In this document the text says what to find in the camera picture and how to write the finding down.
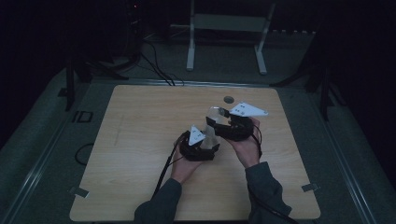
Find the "person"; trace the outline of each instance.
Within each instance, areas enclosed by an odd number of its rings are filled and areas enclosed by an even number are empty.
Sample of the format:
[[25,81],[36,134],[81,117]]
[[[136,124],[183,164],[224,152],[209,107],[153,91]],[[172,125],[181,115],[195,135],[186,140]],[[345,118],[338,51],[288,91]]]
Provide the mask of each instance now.
[[[259,136],[260,122],[251,118],[257,127],[254,131]],[[282,186],[273,178],[267,162],[260,162],[258,144],[249,137],[235,142],[225,139],[233,147],[237,158],[245,167],[251,211],[248,216],[250,224],[289,223],[284,218],[274,215],[264,205],[269,205],[277,212],[287,216],[291,208],[282,200]],[[134,224],[168,224],[173,223],[177,203],[181,196],[182,185],[192,176],[202,161],[188,161],[182,158],[177,147],[174,155],[171,177],[163,184],[157,194],[148,202],[142,203],[134,212]]]

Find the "dark sleeve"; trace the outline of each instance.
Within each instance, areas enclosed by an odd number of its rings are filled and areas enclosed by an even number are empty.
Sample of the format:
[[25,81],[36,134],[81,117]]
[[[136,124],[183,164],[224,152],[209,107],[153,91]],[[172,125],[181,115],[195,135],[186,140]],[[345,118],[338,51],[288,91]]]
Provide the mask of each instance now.
[[285,205],[282,200],[282,186],[272,176],[268,163],[262,162],[251,166],[247,168],[245,172],[247,185],[250,190],[249,199],[251,203],[251,212],[248,218],[248,223],[288,223],[259,205],[258,201],[269,205],[286,216],[288,216],[291,211],[291,208]]
[[172,224],[177,203],[181,195],[181,185],[169,178],[150,201],[142,203],[134,211],[134,224]]

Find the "tape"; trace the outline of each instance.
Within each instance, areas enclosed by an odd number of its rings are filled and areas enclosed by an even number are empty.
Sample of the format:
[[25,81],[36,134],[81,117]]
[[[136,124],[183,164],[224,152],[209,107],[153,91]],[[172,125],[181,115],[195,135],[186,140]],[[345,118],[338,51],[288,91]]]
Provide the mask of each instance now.
[[81,188],[76,188],[76,187],[71,188],[69,190],[69,193],[72,194],[72,195],[78,195],[78,196],[83,197],[83,198],[87,198],[88,195],[90,194],[89,191],[87,191],[85,189],[81,189]]
[[320,189],[320,186],[317,184],[307,184],[307,185],[302,186],[301,188],[303,189],[304,192],[307,192],[309,190],[315,191],[317,189]]

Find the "white triangular marker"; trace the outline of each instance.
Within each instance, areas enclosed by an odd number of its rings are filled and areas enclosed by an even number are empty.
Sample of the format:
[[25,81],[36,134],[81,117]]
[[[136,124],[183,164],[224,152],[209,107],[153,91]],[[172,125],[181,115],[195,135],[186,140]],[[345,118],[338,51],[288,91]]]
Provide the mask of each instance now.
[[206,135],[201,133],[194,125],[191,126],[189,146],[196,144],[206,138]]
[[241,102],[230,110],[230,114],[240,117],[267,116],[268,112],[253,105]]

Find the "person's right hand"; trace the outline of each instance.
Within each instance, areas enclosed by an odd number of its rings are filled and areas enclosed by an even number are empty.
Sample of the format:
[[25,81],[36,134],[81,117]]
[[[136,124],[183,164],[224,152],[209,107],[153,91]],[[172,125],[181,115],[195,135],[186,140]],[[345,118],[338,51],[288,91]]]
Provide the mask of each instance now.
[[[257,119],[251,118],[251,120],[253,121],[253,124],[257,128],[260,128],[260,122]],[[256,136],[257,139],[260,139],[259,130],[257,128],[254,128],[253,134]],[[240,142],[235,142],[230,139],[225,139],[225,140],[228,143],[230,143],[231,146],[233,146],[236,156],[238,157],[238,159],[241,161],[242,165],[244,165],[246,169],[249,168],[250,166],[260,163],[260,155],[259,155],[260,146],[257,145],[257,142],[254,140],[252,136]]]

